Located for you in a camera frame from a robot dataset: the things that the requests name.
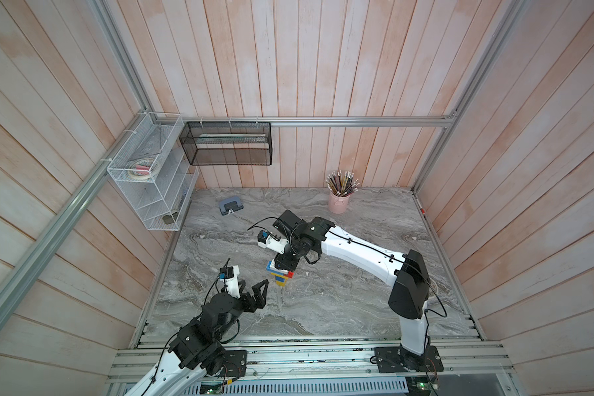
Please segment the yellow long lego brick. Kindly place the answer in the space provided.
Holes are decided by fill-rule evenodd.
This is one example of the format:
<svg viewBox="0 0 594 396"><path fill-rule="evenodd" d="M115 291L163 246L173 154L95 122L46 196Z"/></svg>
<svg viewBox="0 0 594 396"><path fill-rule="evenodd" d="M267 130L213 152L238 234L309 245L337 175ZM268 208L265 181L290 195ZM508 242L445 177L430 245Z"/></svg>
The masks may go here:
<svg viewBox="0 0 594 396"><path fill-rule="evenodd" d="M283 274L274 274L274 277L277 284L285 284L290 279L290 277Z"/></svg>

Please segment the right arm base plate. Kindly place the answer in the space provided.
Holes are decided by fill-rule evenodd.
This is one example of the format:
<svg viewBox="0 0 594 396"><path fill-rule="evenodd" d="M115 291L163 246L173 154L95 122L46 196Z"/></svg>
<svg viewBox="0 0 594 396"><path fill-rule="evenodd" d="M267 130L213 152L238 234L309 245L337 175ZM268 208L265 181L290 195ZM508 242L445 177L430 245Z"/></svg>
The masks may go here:
<svg viewBox="0 0 594 396"><path fill-rule="evenodd" d="M378 366L379 373L442 372L444 366L435 346L427 346L419 356L401 346L381 346L374 350L370 362Z"/></svg>

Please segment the white lego plate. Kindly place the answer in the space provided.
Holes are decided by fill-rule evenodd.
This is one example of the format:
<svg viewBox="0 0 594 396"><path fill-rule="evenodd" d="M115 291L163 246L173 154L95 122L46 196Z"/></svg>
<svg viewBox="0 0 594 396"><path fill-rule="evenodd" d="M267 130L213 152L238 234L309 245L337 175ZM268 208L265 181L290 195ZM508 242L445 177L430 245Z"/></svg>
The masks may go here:
<svg viewBox="0 0 594 396"><path fill-rule="evenodd" d="M282 271L284 272L284 274L287 274L288 270L285 270L285 269L282 269L282 268L280 268L280 267L278 266L278 264L276 263L276 261L275 261L275 260L273 260L273 261L275 262L275 267L276 267L277 269L279 269L279 270L282 270Z"/></svg>

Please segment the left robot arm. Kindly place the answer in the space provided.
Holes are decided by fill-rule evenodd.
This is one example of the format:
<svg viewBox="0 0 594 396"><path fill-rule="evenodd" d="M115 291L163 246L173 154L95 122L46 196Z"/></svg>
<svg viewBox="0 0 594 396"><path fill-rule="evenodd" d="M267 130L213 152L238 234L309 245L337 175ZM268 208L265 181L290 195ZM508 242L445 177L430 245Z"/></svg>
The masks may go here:
<svg viewBox="0 0 594 396"><path fill-rule="evenodd" d="M225 370L227 351L223 337L244 313L266 306L268 280L258 282L252 292L234 278L228 286L202 305L201 313L166 342L154 367L128 395L179 395L203 377Z"/></svg>

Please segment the blue lego brick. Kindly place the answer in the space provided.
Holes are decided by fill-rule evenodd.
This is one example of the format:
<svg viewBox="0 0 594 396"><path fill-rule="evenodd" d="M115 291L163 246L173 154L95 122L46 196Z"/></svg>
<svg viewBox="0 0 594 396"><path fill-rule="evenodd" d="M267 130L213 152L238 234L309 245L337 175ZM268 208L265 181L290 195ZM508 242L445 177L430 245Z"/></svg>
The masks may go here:
<svg viewBox="0 0 594 396"><path fill-rule="evenodd" d="M275 262L273 260L271 260L268 264L267 264L267 270L277 276L283 276L284 272L282 270L279 270L275 267Z"/></svg>

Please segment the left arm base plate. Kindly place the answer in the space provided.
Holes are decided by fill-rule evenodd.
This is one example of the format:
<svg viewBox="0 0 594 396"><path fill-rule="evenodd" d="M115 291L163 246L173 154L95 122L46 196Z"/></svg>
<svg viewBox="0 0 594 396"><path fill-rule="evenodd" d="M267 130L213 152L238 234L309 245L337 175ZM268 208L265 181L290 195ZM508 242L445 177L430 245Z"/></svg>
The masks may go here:
<svg viewBox="0 0 594 396"><path fill-rule="evenodd" d="M248 352L246 350L219 351L217 355L205 359L201 367L208 376L241 378L246 375Z"/></svg>

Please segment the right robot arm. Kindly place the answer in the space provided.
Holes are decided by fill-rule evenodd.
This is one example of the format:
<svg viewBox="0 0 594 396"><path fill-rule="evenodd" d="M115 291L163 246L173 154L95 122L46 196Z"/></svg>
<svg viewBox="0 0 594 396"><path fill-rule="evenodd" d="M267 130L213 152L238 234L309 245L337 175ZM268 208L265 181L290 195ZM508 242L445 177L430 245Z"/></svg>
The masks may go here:
<svg viewBox="0 0 594 396"><path fill-rule="evenodd" d="M395 252L360 239L321 217L310 222L286 210L273 228L263 230L257 243L276 253L268 269L278 275L294 272L301 260L315 264L323 256L336 257L369 272L390 287L389 308L399 316L402 356L421 357L428 348L427 302L431 282L420 252Z"/></svg>

